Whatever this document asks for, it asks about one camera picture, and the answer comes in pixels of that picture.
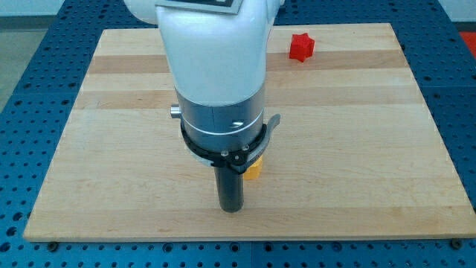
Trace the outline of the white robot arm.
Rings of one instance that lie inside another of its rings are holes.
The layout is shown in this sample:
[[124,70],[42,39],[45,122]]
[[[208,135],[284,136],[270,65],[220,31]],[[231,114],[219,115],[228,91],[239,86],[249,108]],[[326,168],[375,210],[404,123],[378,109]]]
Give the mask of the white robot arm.
[[268,37],[284,0],[124,0],[157,25],[185,132],[221,153],[260,133]]

